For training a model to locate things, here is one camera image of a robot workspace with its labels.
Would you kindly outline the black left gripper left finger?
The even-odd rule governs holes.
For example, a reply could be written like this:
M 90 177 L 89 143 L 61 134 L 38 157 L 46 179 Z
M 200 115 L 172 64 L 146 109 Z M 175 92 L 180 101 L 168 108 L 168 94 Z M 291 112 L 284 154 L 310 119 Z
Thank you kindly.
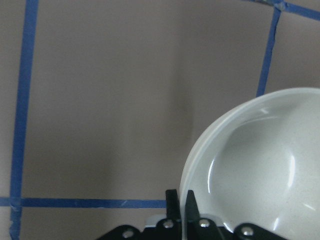
M 179 199 L 176 189 L 165 191 L 166 217 L 172 220 L 179 220 Z

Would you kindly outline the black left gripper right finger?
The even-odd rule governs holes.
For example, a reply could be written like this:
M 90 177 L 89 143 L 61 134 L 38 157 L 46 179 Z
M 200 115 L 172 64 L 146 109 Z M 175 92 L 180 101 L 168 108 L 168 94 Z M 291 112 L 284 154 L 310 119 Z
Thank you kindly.
M 185 220 L 187 223 L 193 223 L 200 218 L 200 213 L 193 190 L 188 190 L 185 202 Z

